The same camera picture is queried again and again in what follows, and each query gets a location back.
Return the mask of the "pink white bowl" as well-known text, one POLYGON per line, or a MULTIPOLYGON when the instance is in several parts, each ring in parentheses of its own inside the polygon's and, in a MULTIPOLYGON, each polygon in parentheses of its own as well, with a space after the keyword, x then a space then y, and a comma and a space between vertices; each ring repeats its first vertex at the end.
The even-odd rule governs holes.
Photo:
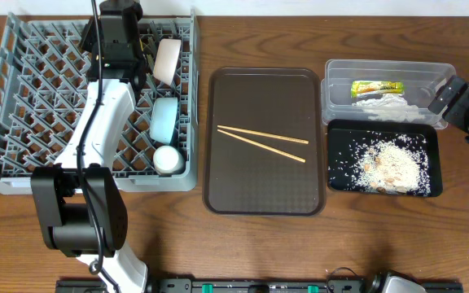
POLYGON ((166 85, 171 85, 177 69, 182 41, 179 39, 162 39, 160 41, 153 77, 166 85))

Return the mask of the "light blue bowl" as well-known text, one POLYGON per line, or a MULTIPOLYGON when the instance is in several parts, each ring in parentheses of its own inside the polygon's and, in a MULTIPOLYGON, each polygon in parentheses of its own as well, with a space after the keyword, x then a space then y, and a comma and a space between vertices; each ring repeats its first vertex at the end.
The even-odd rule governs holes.
POLYGON ((158 98, 152 109, 150 138, 169 145, 173 140, 173 131, 178 113, 177 98, 158 98))

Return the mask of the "small white green cup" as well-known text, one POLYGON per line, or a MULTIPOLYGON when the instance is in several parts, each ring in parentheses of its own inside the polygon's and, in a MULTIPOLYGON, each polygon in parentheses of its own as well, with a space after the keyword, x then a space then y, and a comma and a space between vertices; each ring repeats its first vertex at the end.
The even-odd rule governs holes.
POLYGON ((180 174, 185 168, 182 154, 172 146, 160 146, 153 154, 153 164, 161 176, 180 174))

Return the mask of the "wooden chopstick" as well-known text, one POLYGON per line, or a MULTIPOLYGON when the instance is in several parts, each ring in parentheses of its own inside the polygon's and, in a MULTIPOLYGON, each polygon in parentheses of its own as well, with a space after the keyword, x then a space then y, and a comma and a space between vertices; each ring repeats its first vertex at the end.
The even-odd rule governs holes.
POLYGON ((232 131, 239 132, 239 133, 247 133, 247 134, 262 136, 262 137, 266 137, 266 138, 273 138, 273 139, 278 139, 278 140, 283 140, 283 141, 288 141, 288 142, 294 142, 294 143, 300 143, 300 144, 309 144, 308 140, 304 140, 304 139, 300 139, 300 138, 291 138, 291 137, 286 137, 286 136, 272 134, 272 133, 264 133, 264 132, 259 132, 259 131, 256 131, 256 130, 241 129, 241 128, 225 126, 225 125, 218 125, 217 127, 219 129, 232 130, 232 131))
POLYGON ((239 136, 239 135, 237 135, 237 134, 229 133, 229 132, 227 132, 227 131, 225 131, 225 130, 220 130, 220 129, 218 129, 217 132, 223 133, 223 134, 225 134, 225 135, 227 135, 227 136, 230 136, 230 137, 232 137, 232 138, 238 139, 238 140, 240 140, 240 141, 242 141, 242 142, 246 142, 246 143, 251 144, 251 145, 253 145, 253 146, 255 146, 255 147, 260 147, 261 149, 264 149, 264 150, 273 152, 273 153, 275 153, 275 154, 278 154, 278 155, 287 157, 287 158, 289 158, 289 159, 292 159, 292 160, 295 160, 295 161, 298 161, 298 162, 301 162, 301 163, 306 163, 306 159, 304 159, 304 158, 301 158, 301 157, 299 157, 299 156, 296 156, 296 155, 287 153, 287 152, 285 152, 285 151, 281 151, 281 150, 276 149, 276 148, 273 148, 273 147, 271 147, 271 146, 267 146, 267 145, 265 145, 265 144, 262 144, 262 143, 253 141, 253 140, 251 140, 251 139, 241 137, 241 136, 239 136))

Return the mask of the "green orange snack wrapper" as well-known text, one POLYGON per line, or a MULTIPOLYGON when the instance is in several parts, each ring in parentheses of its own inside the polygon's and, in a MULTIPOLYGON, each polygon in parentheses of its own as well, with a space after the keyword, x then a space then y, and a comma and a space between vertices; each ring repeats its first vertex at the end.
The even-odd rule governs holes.
POLYGON ((360 98, 370 94, 403 94, 405 85, 400 81, 354 81, 351 97, 360 98))

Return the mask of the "white tissue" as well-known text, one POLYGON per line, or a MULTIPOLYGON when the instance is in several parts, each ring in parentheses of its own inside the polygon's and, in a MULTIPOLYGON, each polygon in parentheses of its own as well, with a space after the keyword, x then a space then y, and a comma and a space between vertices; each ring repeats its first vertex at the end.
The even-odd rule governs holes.
POLYGON ((353 106, 367 113, 369 120, 414 122, 425 117, 416 105, 409 105, 401 94, 383 94, 380 98, 358 100, 353 106))

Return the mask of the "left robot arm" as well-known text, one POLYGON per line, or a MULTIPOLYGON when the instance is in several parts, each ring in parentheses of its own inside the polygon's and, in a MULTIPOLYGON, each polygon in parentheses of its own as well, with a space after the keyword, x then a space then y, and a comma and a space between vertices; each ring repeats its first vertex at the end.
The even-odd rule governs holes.
POLYGON ((106 292, 148 292, 149 269, 126 240, 128 214, 112 175, 123 128, 147 79, 136 1, 93 4, 81 48, 87 99, 68 144, 31 189, 45 245, 87 265, 106 292))

